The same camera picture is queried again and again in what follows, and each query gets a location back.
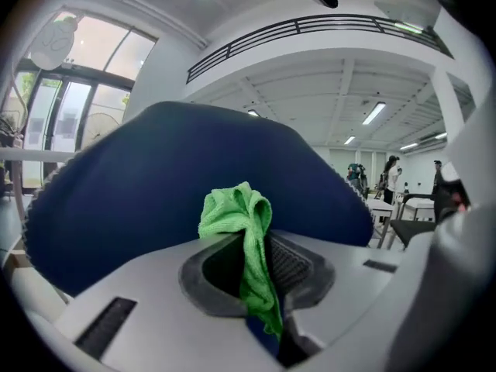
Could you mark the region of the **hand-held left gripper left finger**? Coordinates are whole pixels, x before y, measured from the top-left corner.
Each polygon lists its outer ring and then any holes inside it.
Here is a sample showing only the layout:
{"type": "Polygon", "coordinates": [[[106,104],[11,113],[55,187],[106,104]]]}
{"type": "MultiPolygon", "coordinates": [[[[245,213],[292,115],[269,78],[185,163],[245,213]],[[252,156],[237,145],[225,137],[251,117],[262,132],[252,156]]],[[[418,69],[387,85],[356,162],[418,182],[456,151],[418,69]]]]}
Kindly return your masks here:
{"type": "Polygon", "coordinates": [[[246,306],[212,285],[205,262],[237,279],[242,236],[223,234],[144,254],[80,293],[55,326],[119,371],[279,371],[245,322],[246,306]]]}

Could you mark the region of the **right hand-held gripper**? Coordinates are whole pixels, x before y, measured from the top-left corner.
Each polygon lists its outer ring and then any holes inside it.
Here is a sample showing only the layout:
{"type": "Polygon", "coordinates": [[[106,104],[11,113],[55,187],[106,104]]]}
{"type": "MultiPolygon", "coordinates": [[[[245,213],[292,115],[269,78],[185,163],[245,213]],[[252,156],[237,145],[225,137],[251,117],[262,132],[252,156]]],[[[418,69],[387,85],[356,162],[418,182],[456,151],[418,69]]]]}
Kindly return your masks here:
{"type": "Polygon", "coordinates": [[[470,211],[470,199],[451,162],[446,162],[441,168],[441,191],[441,216],[470,211]]]}

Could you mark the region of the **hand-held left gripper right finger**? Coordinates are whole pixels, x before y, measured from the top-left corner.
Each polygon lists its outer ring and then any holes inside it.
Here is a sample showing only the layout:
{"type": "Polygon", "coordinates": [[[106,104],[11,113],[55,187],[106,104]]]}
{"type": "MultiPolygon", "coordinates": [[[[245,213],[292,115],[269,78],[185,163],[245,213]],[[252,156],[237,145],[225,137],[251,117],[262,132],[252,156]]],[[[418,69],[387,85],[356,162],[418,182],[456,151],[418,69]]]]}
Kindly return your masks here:
{"type": "Polygon", "coordinates": [[[267,266],[280,301],[277,361],[293,367],[323,351],[372,305],[402,255],[273,231],[267,266]]]}

